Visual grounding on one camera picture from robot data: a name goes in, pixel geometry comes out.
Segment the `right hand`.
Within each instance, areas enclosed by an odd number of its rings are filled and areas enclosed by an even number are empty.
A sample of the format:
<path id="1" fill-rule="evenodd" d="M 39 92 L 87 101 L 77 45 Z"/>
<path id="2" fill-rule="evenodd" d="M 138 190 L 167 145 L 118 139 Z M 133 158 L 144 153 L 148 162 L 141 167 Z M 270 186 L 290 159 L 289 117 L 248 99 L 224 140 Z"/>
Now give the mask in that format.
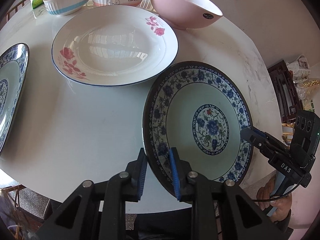
<path id="1" fill-rule="evenodd" d="M 273 176 L 261 187 L 256 195 L 257 199 L 268 199 L 271 192 L 274 189 L 275 177 Z M 288 228 L 291 217 L 291 206 L 292 206 L 292 194 L 288 194 L 286 197 L 280 198 L 279 200 L 270 202 L 259 202 L 258 203 L 261 210 L 265 210 L 269 206 L 276 207 L 276 211 L 273 213 L 269 219 L 273 222 L 280 231 L 285 232 Z"/>

